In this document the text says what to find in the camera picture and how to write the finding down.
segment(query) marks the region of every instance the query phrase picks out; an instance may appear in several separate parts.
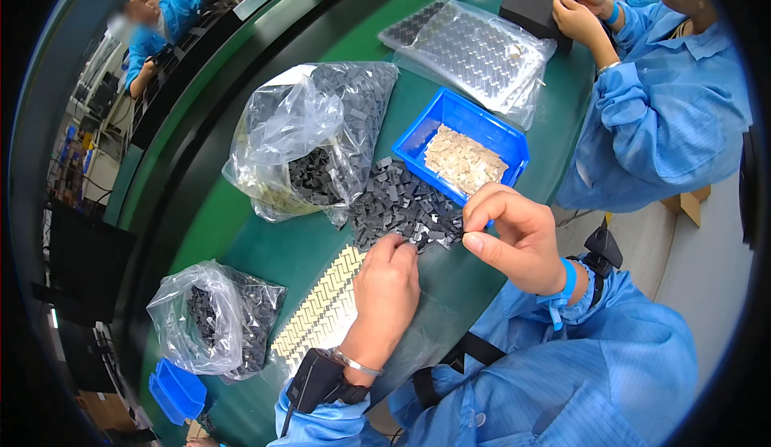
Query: factory floor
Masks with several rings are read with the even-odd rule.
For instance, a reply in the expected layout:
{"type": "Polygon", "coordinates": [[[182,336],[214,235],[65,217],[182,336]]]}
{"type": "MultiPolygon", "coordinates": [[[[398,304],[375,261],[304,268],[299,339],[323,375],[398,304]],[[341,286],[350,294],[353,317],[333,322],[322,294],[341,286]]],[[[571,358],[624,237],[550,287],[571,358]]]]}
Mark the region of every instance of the factory floor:
{"type": "MultiPolygon", "coordinates": [[[[559,206],[552,206],[551,209],[558,225],[574,214],[574,211],[565,211],[559,206]]],[[[603,211],[592,211],[557,228],[560,256],[585,253],[583,242],[602,224],[604,216],[603,211]]],[[[608,229],[613,233],[624,257],[622,269],[631,273],[634,284],[651,300],[655,300],[659,291],[669,259],[676,219],[677,216],[660,202],[652,202],[640,211],[613,214],[609,218],[608,229]]],[[[367,415],[372,427],[389,438],[400,430],[391,417],[387,399],[377,404],[367,415]]]]}

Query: silver bracelet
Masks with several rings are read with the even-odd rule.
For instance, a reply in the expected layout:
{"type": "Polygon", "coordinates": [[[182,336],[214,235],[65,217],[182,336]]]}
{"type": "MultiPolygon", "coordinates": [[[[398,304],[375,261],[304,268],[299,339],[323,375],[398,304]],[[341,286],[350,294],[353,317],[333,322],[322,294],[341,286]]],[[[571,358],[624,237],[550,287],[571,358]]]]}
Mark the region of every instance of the silver bracelet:
{"type": "Polygon", "coordinates": [[[345,356],[343,352],[340,351],[338,347],[334,347],[330,352],[330,355],[332,356],[332,358],[341,361],[342,363],[348,365],[351,368],[355,368],[358,371],[364,372],[367,375],[378,377],[382,374],[382,370],[372,370],[371,368],[367,368],[364,365],[358,363],[356,360],[352,360],[351,358],[348,358],[347,356],[345,356]]]}
{"type": "Polygon", "coordinates": [[[619,61],[616,61],[616,62],[614,62],[614,63],[613,63],[613,64],[611,64],[611,65],[606,65],[606,66],[605,66],[605,67],[603,67],[602,69],[598,69],[598,70],[597,70],[597,75],[599,76],[599,75],[601,75],[603,72],[607,71],[609,68],[611,68],[611,67],[615,67],[615,66],[617,66],[617,65],[620,65],[620,64],[621,64],[621,62],[619,62],[619,61]]]}

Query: blue anti-static wrist strap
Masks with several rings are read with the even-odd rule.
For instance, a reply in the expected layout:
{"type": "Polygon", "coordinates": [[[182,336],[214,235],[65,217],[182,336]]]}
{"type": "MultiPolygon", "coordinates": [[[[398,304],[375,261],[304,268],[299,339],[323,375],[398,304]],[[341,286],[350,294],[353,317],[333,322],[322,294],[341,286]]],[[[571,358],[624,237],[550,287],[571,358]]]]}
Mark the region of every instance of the blue anti-static wrist strap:
{"type": "Polygon", "coordinates": [[[613,14],[611,14],[610,17],[605,21],[605,24],[613,24],[616,20],[618,20],[618,14],[619,14],[619,6],[615,2],[613,2],[613,14]]]}
{"type": "Polygon", "coordinates": [[[560,293],[555,293],[547,297],[536,295],[536,303],[549,302],[549,314],[551,315],[551,323],[554,324],[554,331],[562,329],[562,317],[558,308],[567,307],[567,302],[571,300],[573,296],[573,290],[576,287],[576,270],[573,268],[573,263],[567,259],[560,258],[562,266],[565,268],[565,288],[560,293]]]}

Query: collar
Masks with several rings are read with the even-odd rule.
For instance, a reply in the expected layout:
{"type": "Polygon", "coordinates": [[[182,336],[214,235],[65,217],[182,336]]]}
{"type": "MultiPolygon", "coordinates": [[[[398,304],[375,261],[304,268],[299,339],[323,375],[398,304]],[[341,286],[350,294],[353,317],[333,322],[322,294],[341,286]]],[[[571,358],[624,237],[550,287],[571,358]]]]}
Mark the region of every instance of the collar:
{"type": "Polygon", "coordinates": [[[726,26],[718,20],[699,35],[687,35],[668,39],[672,30],[680,25],[687,17],[671,10],[667,15],[658,20],[651,28],[648,35],[648,45],[661,45],[670,49],[680,48],[685,44],[688,51],[697,61],[704,57],[711,57],[720,51],[732,46],[726,26]]]}

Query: blue plastic bin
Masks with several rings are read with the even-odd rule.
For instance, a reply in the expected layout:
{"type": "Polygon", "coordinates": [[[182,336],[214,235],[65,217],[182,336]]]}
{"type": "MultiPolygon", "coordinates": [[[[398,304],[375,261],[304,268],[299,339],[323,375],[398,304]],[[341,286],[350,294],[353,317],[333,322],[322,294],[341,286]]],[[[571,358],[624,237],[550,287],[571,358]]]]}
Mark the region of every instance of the blue plastic bin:
{"type": "Polygon", "coordinates": [[[155,373],[149,375],[149,393],[175,425],[184,424],[186,418],[195,420],[204,410],[204,383],[166,358],[161,358],[155,373]]]}
{"type": "Polygon", "coordinates": [[[500,155],[509,166],[504,172],[501,184],[513,186],[530,162],[525,134],[468,99],[444,87],[440,88],[418,119],[397,139],[391,149],[404,160],[410,172],[417,174],[460,206],[466,204],[468,194],[426,167],[426,146],[442,123],[500,155]]]}

